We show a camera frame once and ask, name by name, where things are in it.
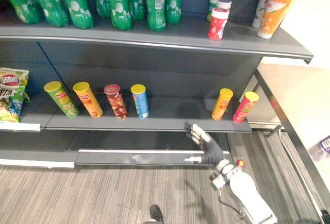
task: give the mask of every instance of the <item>brown chip can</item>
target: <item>brown chip can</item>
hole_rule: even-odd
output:
[[[106,85],[103,89],[107,95],[110,105],[113,109],[116,118],[127,117],[123,96],[120,93],[120,87],[117,84]]]

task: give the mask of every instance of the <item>chip bag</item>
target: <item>chip bag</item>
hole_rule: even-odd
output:
[[[29,71],[0,68],[0,122],[20,121],[22,103],[28,99],[24,92]]]

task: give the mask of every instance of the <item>white wall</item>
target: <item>white wall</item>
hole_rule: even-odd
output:
[[[308,66],[330,68],[330,0],[295,0],[281,27],[314,54]],[[307,66],[302,60],[270,57],[262,63]]]

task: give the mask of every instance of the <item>yellow chip can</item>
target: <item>yellow chip can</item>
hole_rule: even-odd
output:
[[[223,116],[224,112],[226,111],[227,106],[230,102],[230,99],[232,98],[233,95],[234,95],[234,93],[230,89],[221,89],[220,90],[219,98],[217,100],[216,105],[214,106],[214,109],[213,109],[213,112],[211,115],[211,117],[214,120],[222,119],[222,116]]]

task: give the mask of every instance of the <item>logo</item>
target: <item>logo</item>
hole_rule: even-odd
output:
[[[20,84],[19,77],[12,74],[4,75],[0,82],[7,86],[17,86]]]

